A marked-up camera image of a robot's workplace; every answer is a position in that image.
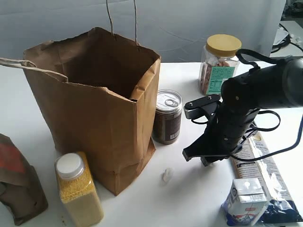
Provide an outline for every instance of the white wall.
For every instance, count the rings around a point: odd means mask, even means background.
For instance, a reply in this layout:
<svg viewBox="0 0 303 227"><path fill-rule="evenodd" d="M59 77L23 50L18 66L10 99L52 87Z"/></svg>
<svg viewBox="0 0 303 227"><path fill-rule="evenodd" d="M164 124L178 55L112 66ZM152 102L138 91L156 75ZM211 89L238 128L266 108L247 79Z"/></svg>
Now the white wall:
<svg viewBox="0 0 303 227"><path fill-rule="evenodd" d="M132 0L109 0L114 32L134 37ZM208 36L235 35L269 55L285 0L136 0L138 41L162 61L200 61ZM0 56L100 26L109 29L105 0L0 0Z"/></svg>

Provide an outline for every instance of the can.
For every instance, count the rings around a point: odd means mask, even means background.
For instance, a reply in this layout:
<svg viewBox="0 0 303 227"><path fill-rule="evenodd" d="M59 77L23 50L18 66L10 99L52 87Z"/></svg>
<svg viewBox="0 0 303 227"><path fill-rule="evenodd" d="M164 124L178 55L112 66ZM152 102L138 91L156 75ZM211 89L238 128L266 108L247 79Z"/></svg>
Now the can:
<svg viewBox="0 0 303 227"><path fill-rule="evenodd" d="M182 98L173 90L159 90L152 138L163 144L175 142L180 133Z"/></svg>

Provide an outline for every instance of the glass jar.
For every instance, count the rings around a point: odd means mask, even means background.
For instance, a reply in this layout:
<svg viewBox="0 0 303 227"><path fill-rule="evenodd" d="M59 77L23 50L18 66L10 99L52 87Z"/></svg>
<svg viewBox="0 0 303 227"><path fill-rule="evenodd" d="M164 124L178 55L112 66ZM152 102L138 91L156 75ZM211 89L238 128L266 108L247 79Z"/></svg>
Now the glass jar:
<svg viewBox="0 0 303 227"><path fill-rule="evenodd" d="M89 227L101 221L104 214L85 153L63 155L55 170L60 199L74 224Z"/></svg>
<svg viewBox="0 0 303 227"><path fill-rule="evenodd" d="M232 35L212 35L203 47L199 87L203 95L220 94L221 85L233 77L239 65L235 56L242 46Z"/></svg>

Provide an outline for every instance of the white carton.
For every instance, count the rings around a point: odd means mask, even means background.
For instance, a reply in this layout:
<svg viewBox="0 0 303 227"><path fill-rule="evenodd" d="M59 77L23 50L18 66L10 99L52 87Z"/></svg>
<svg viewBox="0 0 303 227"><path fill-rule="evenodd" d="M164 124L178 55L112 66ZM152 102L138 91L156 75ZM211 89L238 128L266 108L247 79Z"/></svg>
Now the white carton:
<svg viewBox="0 0 303 227"><path fill-rule="evenodd" d="M229 226L254 225L267 209L267 199L257 178L234 179L222 207Z"/></svg>

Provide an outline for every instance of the brown pouch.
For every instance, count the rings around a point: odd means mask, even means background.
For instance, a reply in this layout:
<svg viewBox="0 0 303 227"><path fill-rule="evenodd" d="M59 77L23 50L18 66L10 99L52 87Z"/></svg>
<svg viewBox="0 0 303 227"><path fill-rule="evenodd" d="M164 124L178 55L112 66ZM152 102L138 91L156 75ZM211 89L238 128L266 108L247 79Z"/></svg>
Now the brown pouch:
<svg viewBox="0 0 303 227"><path fill-rule="evenodd" d="M84 151L96 179L118 195L155 151L159 55L95 27L30 48L24 59L63 74L24 71L56 149Z"/></svg>
<svg viewBox="0 0 303 227"><path fill-rule="evenodd" d="M0 201L11 211L16 226L48 207L33 166L9 137L0 134Z"/></svg>

